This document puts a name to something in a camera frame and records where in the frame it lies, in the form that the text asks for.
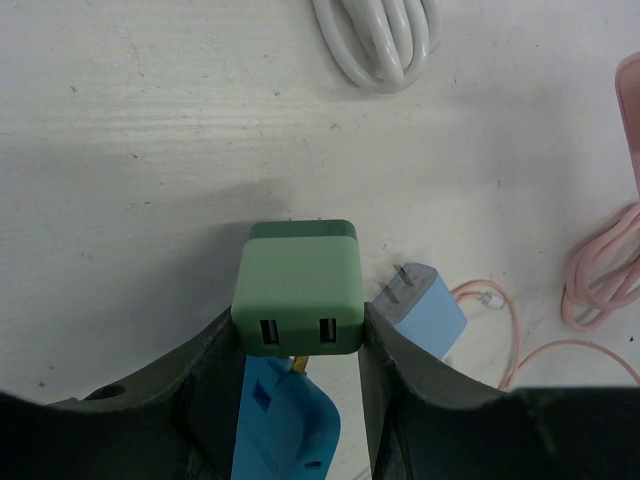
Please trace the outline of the green usb charger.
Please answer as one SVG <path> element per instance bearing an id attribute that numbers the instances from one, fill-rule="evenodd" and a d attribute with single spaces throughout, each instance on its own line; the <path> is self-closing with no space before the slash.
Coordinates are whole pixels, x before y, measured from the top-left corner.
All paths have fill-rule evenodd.
<path id="1" fill-rule="evenodd" d="M 242 250 L 231 318 L 250 356 L 357 351 L 364 287 L 355 226 L 343 219 L 253 225 Z"/>

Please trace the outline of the light blue usb charger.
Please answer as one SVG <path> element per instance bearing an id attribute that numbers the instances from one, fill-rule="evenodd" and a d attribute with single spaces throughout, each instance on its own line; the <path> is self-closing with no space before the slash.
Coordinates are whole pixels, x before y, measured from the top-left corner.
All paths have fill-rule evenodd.
<path id="1" fill-rule="evenodd" d="M 467 326 L 467 319 L 438 270 L 421 263 L 396 264 L 380 284 L 373 307 L 422 350 L 443 360 Z"/>

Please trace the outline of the blue plug adapter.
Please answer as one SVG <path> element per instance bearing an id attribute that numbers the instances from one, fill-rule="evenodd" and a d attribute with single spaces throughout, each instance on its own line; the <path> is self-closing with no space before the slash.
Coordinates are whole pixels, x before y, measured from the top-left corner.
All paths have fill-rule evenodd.
<path id="1" fill-rule="evenodd" d="M 340 431 L 332 400 L 290 360 L 246 358 L 233 479 L 324 479 Z"/>

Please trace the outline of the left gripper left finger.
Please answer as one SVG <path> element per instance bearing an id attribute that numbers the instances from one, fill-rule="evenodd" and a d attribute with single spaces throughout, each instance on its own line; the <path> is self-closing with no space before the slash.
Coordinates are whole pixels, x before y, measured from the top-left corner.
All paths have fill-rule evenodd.
<path id="1" fill-rule="evenodd" d="M 1 396 L 4 479 L 228 479 L 246 356 L 230 311 L 133 374 L 48 405 Z"/>

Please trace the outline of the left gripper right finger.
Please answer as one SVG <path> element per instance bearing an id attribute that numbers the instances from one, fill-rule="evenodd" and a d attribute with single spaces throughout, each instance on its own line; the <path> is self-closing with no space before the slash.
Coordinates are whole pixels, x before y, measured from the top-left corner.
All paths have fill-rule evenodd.
<path id="1" fill-rule="evenodd" d="M 639 390 L 489 387 L 371 304 L 358 352 L 375 479 L 636 479 Z"/>

